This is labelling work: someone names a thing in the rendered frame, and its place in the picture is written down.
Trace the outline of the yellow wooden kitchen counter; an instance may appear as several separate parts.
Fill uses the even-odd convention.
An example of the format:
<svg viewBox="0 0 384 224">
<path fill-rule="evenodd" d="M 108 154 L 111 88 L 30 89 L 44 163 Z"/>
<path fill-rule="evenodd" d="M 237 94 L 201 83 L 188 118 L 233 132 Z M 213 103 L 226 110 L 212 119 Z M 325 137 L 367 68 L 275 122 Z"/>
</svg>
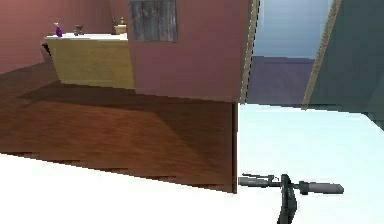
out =
<svg viewBox="0 0 384 224">
<path fill-rule="evenodd" d="M 46 36 L 58 80 L 63 84 L 134 89 L 127 34 L 65 33 Z"/>
</svg>

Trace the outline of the tan doorway frame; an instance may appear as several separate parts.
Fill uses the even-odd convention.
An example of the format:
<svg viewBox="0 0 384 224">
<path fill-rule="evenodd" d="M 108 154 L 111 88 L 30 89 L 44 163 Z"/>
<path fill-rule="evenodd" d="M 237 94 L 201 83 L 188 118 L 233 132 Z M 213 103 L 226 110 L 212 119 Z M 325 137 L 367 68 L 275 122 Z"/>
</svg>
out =
<svg viewBox="0 0 384 224">
<path fill-rule="evenodd" d="M 317 76 L 319 74 L 321 63 L 323 61 L 323 57 L 326 52 L 326 49 L 330 40 L 330 36 L 332 33 L 332 29 L 334 27 L 336 17 L 342 1 L 343 0 L 332 0 L 327 21 L 325 23 L 324 30 L 322 32 L 320 45 L 315 57 L 315 63 L 311 70 L 310 78 L 306 87 L 303 100 L 300 103 L 300 107 L 303 108 L 304 110 L 308 108 L 308 104 L 311 99 L 311 95 L 313 93 L 313 88 L 314 88 Z M 239 103 L 241 105 L 244 105 L 247 103 L 252 54 L 253 54 L 253 48 L 254 48 L 254 41 L 256 38 L 257 21 L 259 16 L 259 7 L 260 7 L 260 0 L 250 0 L 248 31 L 247 31 L 247 39 L 245 42 L 245 51 L 244 51 L 245 56 L 243 59 L 243 69 L 242 69 L 242 75 L 241 75 L 241 87 L 240 87 L 240 96 L 239 96 Z"/>
</svg>

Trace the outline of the grey framed wall picture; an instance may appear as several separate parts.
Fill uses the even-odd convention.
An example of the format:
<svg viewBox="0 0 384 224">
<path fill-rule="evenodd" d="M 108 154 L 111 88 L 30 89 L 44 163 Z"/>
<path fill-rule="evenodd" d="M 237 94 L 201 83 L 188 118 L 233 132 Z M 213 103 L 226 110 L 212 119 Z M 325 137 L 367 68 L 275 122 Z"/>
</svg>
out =
<svg viewBox="0 0 384 224">
<path fill-rule="evenodd" d="M 129 0 L 135 41 L 178 42 L 176 0 Z"/>
</svg>

